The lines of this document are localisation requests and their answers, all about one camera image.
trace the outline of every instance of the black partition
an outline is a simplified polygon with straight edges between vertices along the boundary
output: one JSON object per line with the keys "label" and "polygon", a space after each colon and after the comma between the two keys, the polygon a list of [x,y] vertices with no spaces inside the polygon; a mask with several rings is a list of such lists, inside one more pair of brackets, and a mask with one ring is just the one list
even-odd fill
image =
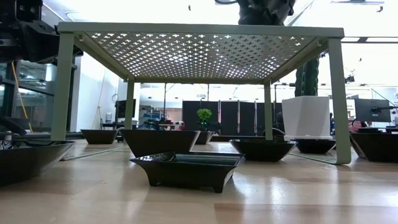
{"label": "black partition", "polygon": [[239,102],[239,135],[254,136],[254,103]]}
{"label": "black partition", "polygon": [[221,102],[221,135],[238,135],[238,102]]}
{"label": "black partition", "polygon": [[[274,104],[271,105],[272,123],[276,124],[274,120]],[[276,114],[282,111],[282,103],[276,103]],[[264,115],[264,103],[257,103],[257,135],[260,136],[266,129],[266,119]]]}
{"label": "black partition", "polygon": [[197,111],[200,109],[200,101],[182,102],[182,120],[185,123],[185,130],[198,131],[200,126],[198,122]]}
{"label": "black partition", "polygon": [[218,101],[201,101],[200,108],[211,111],[210,122],[218,122]]}
{"label": "black partition", "polygon": [[[222,136],[255,136],[254,120],[255,106],[254,103],[239,102],[239,132],[238,132],[238,102],[226,101],[221,102],[221,135]],[[209,109],[212,113],[210,122],[218,122],[218,101],[183,101],[182,102],[182,119],[185,122],[186,130],[200,130],[198,124],[197,111],[200,108]],[[277,113],[282,111],[282,104],[276,104]],[[257,103],[257,135],[262,136],[265,130],[264,119],[264,103]]]}
{"label": "black partition", "polygon": [[199,109],[209,109],[210,122],[218,122],[218,101],[183,101],[182,120],[185,123],[185,130],[200,130],[197,115]]}

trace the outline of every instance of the black planter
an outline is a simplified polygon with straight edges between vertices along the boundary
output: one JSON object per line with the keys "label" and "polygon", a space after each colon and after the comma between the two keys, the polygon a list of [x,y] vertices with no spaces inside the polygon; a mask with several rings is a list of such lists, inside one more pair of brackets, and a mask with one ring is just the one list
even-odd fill
{"label": "black planter", "polygon": [[295,141],[270,140],[229,140],[232,146],[245,154],[247,160],[278,162],[285,157],[295,146]]}
{"label": "black planter", "polygon": [[80,130],[88,144],[112,144],[118,130]]}
{"label": "black planter", "polygon": [[264,136],[213,136],[210,141],[211,142],[229,142],[229,140],[233,139],[242,139],[242,140],[265,140]]}
{"label": "black planter", "polygon": [[243,154],[164,152],[132,159],[147,173],[149,184],[184,187],[213,187],[222,193],[224,185],[233,175],[233,169]]}
{"label": "black planter", "polygon": [[199,131],[120,130],[135,157],[174,151],[186,153],[195,144]]}
{"label": "black planter", "polygon": [[14,149],[0,150],[0,185],[35,177],[51,168],[74,145],[72,141],[13,141]]}
{"label": "black planter", "polygon": [[372,162],[398,162],[398,134],[351,133],[359,157]]}
{"label": "black planter", "polygon": [[213,137],[213,132],[201,131],[195,144],[208,144],[211,137]]}
{"label": "black planter", "polygon": [[303,153],[325,154],[336,145],[336,140],[329,139],[294,139],[297,149]]}

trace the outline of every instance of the potted plant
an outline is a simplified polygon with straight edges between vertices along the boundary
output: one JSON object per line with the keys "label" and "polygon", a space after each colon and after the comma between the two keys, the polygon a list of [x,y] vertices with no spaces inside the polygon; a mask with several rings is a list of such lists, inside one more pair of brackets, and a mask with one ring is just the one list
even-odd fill
{"label": "potted plant", "polygon": [[199,109],[197,115],[199,117],[200,131],[207,131],[211,111],[209,109]]}
{"label": "potted plant", "polygon": [[197,112],[200,124],[200,134],[196,144],[207,144],[213,133],[208,131],[208,126],[211,118],[211,111],[209,109],[199,109]]}

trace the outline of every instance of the cable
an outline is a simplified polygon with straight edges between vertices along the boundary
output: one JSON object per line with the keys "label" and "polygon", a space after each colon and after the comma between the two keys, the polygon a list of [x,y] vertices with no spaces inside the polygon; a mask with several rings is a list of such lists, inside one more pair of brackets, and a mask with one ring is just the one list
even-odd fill
{"label": "cable", "polygon": [[101,123],[101,107],[100,107],[100,103],[101,103],[102,90],[104,89],[105,75],[106,75],[106,70],[104,71],[104,77],[102,78],[101,92],[99,93],[98,104],[97,104],[97,108],[95,109],[95,115],[94,115],[93,124],[91,125],[92,129],[94,128],[95,118],[97,116],[97,112],[98,111],[99,111],[99,120],[100,120],[99,123]]}
{"label": "cable", "polygon": [[19,92],[19,83],[18,83],[17,73],[15,71],[14,62],[11,62],[11,66],[12,66],[12,73],[14,74],[14,79],[15,79],[15,84],[16,84],[16,87],[17,87],[17,92],[19,94],[19,99],[21,100],[22,110],[24,111],[25,119],[28,120],[30,132],[33,133],[32,125],[30,125],[29,118],[27,117],[27,113],[26,113],[26,110],[25,110],[25,106],[24,106],[24,101],[22,99],[22,95]]}
{"label": "cable", "polygon": [[220,0],[214,0],[215,2],[217,2],[218,4],[235,4],[238,3],[238,1],[230,1],[230,2],[224,2],[224,1],[220,1]]}
{"label": "cable", "polygon": [[112,95],[111,99],[113,103],[116,103],[119,100],[119,95],[115,93]]}

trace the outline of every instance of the window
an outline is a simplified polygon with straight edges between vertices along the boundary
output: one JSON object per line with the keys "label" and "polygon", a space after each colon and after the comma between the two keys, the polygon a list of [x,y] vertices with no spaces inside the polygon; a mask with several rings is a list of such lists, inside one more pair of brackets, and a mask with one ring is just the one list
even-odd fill
{"label": "window", "polygon": [[0,63],[0,76],[5,78],[6,77],[6,73],[7,73],[7,64],[6,63]]}
{"label": "window", "polygon": [[[23,88],[19,88],[19,92],[21,93],[22,101],[33,132],[50,132],[54,97]],[[16,113],[14,117],[25,118],[19,95],[16,101]]]}
{"label": "window", "polygon": [[43,65],[21,61],[19,82],[53,93],[56,74],[57,67],[50,63]]}
{"label": "window", "polygon": [[0,85],[0,111],[2,111],[3,102],[4,102],[4,85]]}

